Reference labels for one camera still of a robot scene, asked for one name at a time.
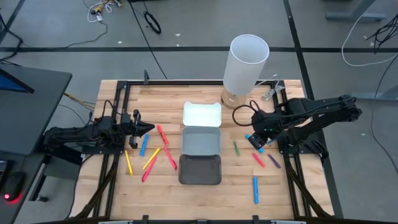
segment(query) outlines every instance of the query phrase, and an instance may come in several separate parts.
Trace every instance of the dark gray tray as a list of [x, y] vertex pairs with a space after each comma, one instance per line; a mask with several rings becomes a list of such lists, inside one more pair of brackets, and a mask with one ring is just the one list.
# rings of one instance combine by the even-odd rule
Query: dark gray tray
[[217, 185], [221, 183], [221, 158], [214, 156], [180, 156], [178, 180], [181, 184]]

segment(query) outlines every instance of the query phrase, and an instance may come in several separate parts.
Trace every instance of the computer mouse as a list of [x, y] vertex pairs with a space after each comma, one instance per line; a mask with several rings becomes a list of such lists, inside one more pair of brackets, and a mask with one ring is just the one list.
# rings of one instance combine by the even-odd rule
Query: computer mouse
[[14, 172], [6, 180], [4, 186], [4, 199], [11, 202], [18, 198], [24, 185], [25, 173]]

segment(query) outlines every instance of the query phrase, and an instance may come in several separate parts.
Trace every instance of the yellow marker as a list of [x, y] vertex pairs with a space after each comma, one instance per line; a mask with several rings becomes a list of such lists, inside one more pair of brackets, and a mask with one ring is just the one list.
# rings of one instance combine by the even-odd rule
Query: yellow marker
[[134, 175], [134, 173], [132, 172], [132, 167], [131, 167], [131, 163], [130, 163], [129, 154], [127, 153], [127, 150], [124, 150], [124, 152], [126, 153], [126, 160], [127, 160], [127, 164], [129, 165], [130, 175]]
[[158, 147], [158, 148], [156, 149], [156, 151], [155, 151], [155, 152], [153, 153], [153, 155], [149, 158], [148, 162], [145, 163], [145, 165], [144, 165], [144, 167], [143, 167], [142, 169], [145, 169], [145, 168], [149, 165], [149, 163], [154, 159], [154, 157], [157, 155], [157, 153], [158, 153], [161, 149], [162, 149], [161, 147]]

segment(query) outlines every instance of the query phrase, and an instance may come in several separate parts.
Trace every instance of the white plastic container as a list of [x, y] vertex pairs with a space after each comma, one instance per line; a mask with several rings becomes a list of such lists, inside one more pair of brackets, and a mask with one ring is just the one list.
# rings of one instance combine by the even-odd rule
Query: white plastic container
[[244, 34], [232, 40], [223, 79], [226, 90], [233, 95], [248, 95], [268, 55], [267, 43], [258, 36]]

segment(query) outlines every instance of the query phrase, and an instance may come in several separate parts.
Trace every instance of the gray floor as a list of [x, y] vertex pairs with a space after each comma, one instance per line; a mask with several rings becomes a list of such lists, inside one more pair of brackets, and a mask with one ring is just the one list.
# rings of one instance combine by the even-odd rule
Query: gray floor
[[[327, 21], [325, 13], [350, 10], [359, 1], [290, 1], [302, 47], [341, 47], [353, 22]], [[86, 0], [87, 4], [97, 1]], [[0, 2], [5, 20], [11, 16], [17, 1]], [[141, 2], [133, 4], [142, 12]], [[150, 12], [162, 26], [162, 35], [144, 26], [144, 32], [154, 47], [228, 46], [239, 34], [256, 34], [271, 47], [293, 47], [283, 1], [278, 0], [163, 0], [148, 1]], [[389, 19], [397, 12], [394, 0], [376, 1], [369, 11], [386, 13]], [[25, 1], [12, 24], [31, 47], [63, 47], [72, 42], [94, 39], [104, 31], [101, 24], [86, 20], [82, 1], [36, 0]], [[146, 47], [145, 40], [128, 5], [105, 12], [108, 33], [98, 41], [73, 47]], [[381, 23], [358, 24], [346, 47], [370, 47], [364, 39]], [[384, 47], [397, 47], [397, 39]], [[10, 35], [0, 47], [16, 44]], [[156, 52], [155, 55], [169, 78], [222, 78], [227, 52]], [[351, 63], [368, 63], [394, 54], [346, 54]], [[354, 92], [372, 92], [388, 63], [367, 67], [350, 67], [339, 53], [304, 53], [315, 98], [328, 98]], [[58, 52], [19, 53], [11, 59], [27, 67], [59, 70], [73, 74], [67, 92], [95, 101], [102, 79], [142, 78], [148, 70], [152, 79], [163, 76], [149, 52]], [[398, 65], [386, 75], [381, 91], [398, 84]], [[271, 52], [261, 78], [278, 73], [282, 78], [302, 79], [296, 53]], [[83, 119], [87, 110], [63, 99]], [[382, 149], [371, 137], [370, 114], [372, 103], [358, 101], [363, 110], [355, 123], [340, 123], [325, 129], [331, 164], [346, 218], [398, 222], [398, 176]], [[396, 103], [378, 103], [374, 114], [375, 135], [396, 159], [398, 140], [394, 133]], [[68, 109], [59, 107], [49, 126], [80, 126], [81, 121]], [[65, 218], [73, 192], [71, 180], [49, 179], [42, 194], [47, 203], [27, 202], [16, 223], [59, 220]]]

